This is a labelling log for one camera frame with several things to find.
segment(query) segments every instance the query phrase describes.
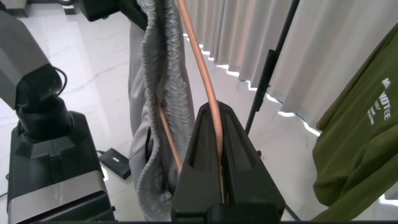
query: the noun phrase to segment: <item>light under curtain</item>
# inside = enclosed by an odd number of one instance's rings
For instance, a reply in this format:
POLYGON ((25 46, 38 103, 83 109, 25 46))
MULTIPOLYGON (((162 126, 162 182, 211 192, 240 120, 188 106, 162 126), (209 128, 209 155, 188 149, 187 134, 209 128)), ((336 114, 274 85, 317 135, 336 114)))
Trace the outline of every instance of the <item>light under curtain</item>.
MULTIPOLYGON (((257 87, 292 0, 186 2, 207 57, 257 87)), ((268 89, 281 111, 315 127, 398 22, 397 11, 395 0, 301 0, 268 89)))

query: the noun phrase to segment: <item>small black device on floor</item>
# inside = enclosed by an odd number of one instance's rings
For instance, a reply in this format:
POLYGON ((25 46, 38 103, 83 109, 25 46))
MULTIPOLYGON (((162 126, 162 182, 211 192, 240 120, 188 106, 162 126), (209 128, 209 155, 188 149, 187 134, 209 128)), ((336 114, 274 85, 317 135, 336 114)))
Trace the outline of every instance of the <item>small black device on floor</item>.
POLYGON ((112 148, 102 154, 99 161, 123 180, 131 175, 129 159, 112 148))

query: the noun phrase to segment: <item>gray fabric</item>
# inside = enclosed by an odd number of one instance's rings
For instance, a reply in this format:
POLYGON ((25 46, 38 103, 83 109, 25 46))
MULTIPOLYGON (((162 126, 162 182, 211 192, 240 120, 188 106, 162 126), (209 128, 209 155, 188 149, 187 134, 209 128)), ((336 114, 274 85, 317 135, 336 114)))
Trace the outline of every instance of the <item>gray fabric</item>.
POLYGON ((170 182, 169 185, 175 187, 178 170, 165 137, 156 102, 162 101, 182 160, 195 123, 185 68, 182 23, 174 0, 137 2, 147 14, 148 26, 143 32, 135 24, 131 25, 128 90, 133 140, 129 164, 139 204, 146 219, 168 221, 172 194, 163 184, 164 176, 170 182), (149 127, 152 130, 153 148, 146 163, 144 150, 149 127))

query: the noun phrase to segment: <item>curtain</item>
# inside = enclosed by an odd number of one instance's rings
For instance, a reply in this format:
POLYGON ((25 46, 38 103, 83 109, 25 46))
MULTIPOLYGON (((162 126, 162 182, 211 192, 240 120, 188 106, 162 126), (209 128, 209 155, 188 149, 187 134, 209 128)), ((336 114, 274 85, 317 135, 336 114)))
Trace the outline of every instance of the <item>curtain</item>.
MULTIPOLYGON (((257 87, 291 0, 187 0, 202 51, 257 87)), ((398 22, 395 0, 301 0, 268 92, 314 127, 398 22)))

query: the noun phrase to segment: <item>olive green sweatshirt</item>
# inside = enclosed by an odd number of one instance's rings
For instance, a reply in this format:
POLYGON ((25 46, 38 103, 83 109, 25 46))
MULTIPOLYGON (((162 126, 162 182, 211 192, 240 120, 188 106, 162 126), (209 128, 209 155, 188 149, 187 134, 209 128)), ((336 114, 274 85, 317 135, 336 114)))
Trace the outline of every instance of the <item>olive green sweatshirt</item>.
POLYGON ((319 120, 314 220, 352 220, 398 181, 398 24, 319 120))

